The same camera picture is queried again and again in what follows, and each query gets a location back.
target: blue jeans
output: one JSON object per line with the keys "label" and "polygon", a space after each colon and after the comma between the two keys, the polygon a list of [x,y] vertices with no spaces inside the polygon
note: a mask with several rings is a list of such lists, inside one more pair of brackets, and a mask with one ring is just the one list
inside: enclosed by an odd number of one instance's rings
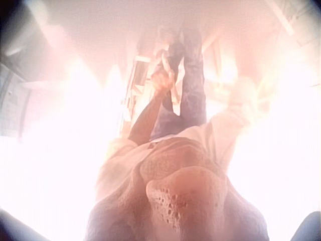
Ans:
{"label": "blue jeans", "polygon": [[184,57],[185,76],[181,113],[173,111],[171,92],[168,92],[160,107],[151,141],[175,135],[193,126],[206,123],[206,97],[204,92],[204,72],[202,55],[202,38],[198,30],[183,29],[184,44],[175,42],[169,47],[168,61],[177,79],[179,64]]}

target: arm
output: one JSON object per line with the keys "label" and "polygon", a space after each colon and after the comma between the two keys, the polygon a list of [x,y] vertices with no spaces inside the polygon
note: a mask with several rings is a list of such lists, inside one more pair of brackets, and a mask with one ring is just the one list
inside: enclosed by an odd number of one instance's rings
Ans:
{"label": "arm", "polygon": [[165,94],[163,92],[156,92],[154,94],[152,100],[139,115],[132,127],[128,139],[139,146],[149,141],[164,97]]}
{"label": "arm", "polygon": [[129,140],[134,141],[139,146],[149,142],[150,134],[154,129],[162,101],[166,93],[174,85],[172,72],[168,75],[165,71],[160,71],[153,74],[151,79],[155,88],[154,96],[139,115],[128,137]]}

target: man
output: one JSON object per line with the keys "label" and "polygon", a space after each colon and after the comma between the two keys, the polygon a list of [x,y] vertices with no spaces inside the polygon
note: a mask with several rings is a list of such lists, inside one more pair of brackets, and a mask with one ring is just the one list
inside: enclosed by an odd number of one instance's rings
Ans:
{"label": "man", "polygon": [[[269,240],[261,213],[226,176],[236,138],[255,116],[253,68],[236,55],[229,106],[206,123],[201,37],[188,27],[181,37],[169,47],[169,74],[160,64],[152,76],[155,94],[129,137],[111,145],[86,240]],[[177,116],[169,91],[183,57]]]}

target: fist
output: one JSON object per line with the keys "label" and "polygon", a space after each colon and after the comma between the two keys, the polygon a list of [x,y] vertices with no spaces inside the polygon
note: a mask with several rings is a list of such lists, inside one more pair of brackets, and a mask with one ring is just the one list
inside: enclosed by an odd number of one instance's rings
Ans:
{"label": "fist", "polygon": [[166,94],[175,84],[173,71],[167,73],[164,69],[154,73],[151,80],[156,93]]}

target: jeans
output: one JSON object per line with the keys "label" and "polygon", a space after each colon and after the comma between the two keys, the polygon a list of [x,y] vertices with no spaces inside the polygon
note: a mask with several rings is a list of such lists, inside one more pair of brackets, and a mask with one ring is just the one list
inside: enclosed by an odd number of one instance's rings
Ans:
{"label": "jeans", "polygon": [[183,36],[184,44],[175,42],[170,45],[168,56],[176,79],[179,64],[184,57],[181,113],[179,116],[174,113],[171,92],[168,92],[159,109],[151,141],[167,135],[176,135],[186,128],[206,123],[202,38],[195,29],[183,29]]}

